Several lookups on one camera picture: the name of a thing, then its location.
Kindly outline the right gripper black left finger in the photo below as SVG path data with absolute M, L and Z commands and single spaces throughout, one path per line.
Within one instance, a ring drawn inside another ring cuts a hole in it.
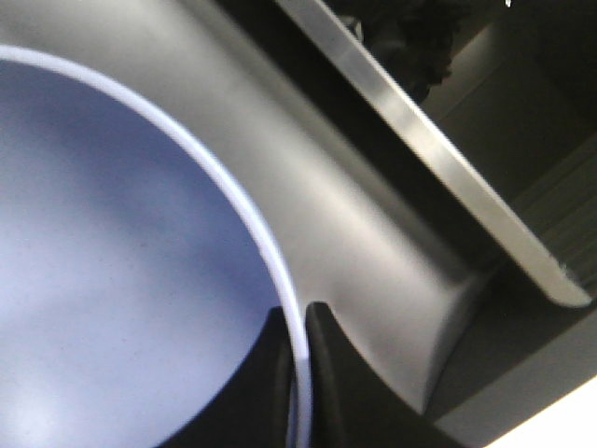
M 249 354 L 164 447 L 285 447 L 294 362 L 285 317 L 269 310 Z

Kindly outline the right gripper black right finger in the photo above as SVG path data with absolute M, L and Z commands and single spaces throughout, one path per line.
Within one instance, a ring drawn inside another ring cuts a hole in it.
M 324 302 L 306 311 L 311 351 L 312 447 L 459 447 L 416 413 L 367 364 Z

